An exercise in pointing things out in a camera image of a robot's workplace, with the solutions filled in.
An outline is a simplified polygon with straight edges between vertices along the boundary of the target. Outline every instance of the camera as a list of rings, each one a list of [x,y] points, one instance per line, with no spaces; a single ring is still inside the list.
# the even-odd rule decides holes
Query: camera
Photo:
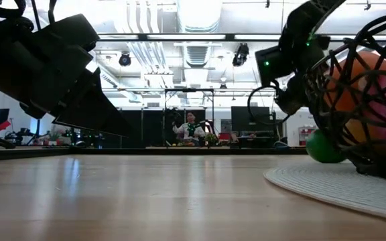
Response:
[[[129,53],[125,52],[121,54],[121,57],[119,59],[120,66],[126,67],[130,66],[132,63],[131,57],[129,57]]]
[[[247,61],[249,55],[248,44],[240,44],[238,50],[235,52],[232,64],[234,67],[242,66]]]

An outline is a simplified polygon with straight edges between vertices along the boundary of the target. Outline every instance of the wire basket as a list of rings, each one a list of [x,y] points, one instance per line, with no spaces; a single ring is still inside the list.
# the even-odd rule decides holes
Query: wire basket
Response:
[[[359,173],[386,177],[386,43],[376,41],[383,32],[386,16],[345,39],[304,81],[310,112],[334,146]]]

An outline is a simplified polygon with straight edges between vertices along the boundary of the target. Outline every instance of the white woven rug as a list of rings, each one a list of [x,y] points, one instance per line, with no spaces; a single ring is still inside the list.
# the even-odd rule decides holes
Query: white woven rug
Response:
[[[281,166],[264,176],[290,191],[386,218],[386,179],[360,175],[352,163]]]

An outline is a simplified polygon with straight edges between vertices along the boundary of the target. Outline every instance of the wall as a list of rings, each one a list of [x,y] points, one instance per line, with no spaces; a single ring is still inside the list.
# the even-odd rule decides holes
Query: wall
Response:
[[[298,110],[289,117],[286,124],[287,143],[290,147],[299,146],[299,127],[316,126],[314,118],[308,109]]]
[[[9,121],[13,121],[14,131],[20,131],[20,128],[29,128],[31,117],[24,113],[20,108],[19,102],[12,99],[12,97],[0,92],[0,108],[9,108]],[[7,131],[12,131],[11,126],[5,131],[0,131],[0,137],[3,137]]]

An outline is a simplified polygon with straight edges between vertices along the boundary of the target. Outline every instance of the wooden floor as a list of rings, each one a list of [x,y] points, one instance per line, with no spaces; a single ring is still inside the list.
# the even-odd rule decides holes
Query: wooden floor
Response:
[[[263,179],[306,156],[0,161],[0,240],[386,240],[386,221]]]

